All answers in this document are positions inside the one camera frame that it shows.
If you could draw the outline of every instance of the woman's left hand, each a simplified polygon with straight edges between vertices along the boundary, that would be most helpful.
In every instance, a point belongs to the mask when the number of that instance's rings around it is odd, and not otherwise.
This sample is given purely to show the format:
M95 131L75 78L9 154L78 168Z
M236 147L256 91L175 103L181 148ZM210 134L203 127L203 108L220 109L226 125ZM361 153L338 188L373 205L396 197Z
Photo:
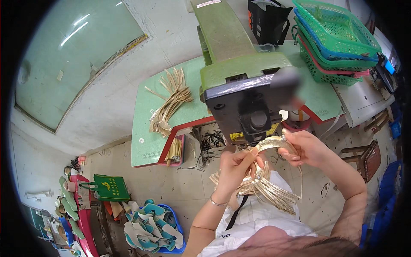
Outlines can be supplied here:
M256 167L254 161L258 155L256 148L242 150L237 153L224 151L220 158L220 178L213 201L217 203L227 202L230 200L232 193L241 184L243 178L248 174L255 173Z

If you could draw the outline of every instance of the black lanyard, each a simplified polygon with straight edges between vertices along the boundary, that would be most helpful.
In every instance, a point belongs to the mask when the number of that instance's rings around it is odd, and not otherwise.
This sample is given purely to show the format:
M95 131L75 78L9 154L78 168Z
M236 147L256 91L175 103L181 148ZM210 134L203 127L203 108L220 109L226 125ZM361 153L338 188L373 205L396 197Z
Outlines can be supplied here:
M240 207L234 212L233 216L231 217L230 223L229 223L229 225L227 226L226 231L233 227L234 222L236 222L236 218L237 218L238 212L240 211L241 207L245 204L245 202L247 201L247 199L248 199L248 195L247 195L247 194L242 197L242 202L241 202L241 204L240 204Z

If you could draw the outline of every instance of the yellow warning label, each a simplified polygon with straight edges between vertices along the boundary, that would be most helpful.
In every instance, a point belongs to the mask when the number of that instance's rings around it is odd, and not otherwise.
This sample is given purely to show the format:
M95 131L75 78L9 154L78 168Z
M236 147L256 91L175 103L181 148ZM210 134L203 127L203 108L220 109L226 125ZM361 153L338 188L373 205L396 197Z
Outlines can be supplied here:
M277 129L278 125L279 123L272 124L270 130L267 131L267 136L273 134L275 130ZM230 134L230 138L233 142L245 140L242 132L232 133Z

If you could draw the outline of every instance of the green tote bag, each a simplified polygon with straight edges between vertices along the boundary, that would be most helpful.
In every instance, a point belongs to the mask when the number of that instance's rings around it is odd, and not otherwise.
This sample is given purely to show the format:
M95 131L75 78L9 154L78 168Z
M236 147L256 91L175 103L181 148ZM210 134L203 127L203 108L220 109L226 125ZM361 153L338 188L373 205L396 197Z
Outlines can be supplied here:
M81 183L80 186L97 191L101 201L130 200L123 177L94 174L94 182Z

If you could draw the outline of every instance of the leather strap bundle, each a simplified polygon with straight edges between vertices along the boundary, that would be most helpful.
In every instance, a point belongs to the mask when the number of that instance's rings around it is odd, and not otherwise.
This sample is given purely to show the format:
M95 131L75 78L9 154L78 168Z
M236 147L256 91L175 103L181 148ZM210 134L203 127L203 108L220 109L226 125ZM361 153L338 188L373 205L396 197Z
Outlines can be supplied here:
M191 102L193 100L190 89L185 85L184 72L182 68L177 70L173 67L172 74L170 74L170 72L166 69L165 71L167 73L167 79L161 76L159 81L170 93L169 98L165 98L164 96L145 87L151 93L165 100L165 103L160 107L160 109L153 113L150 119L150 132L161 133L163 137L167 137L170 134L171 126L168 124L168 121L173 113L183 102Z

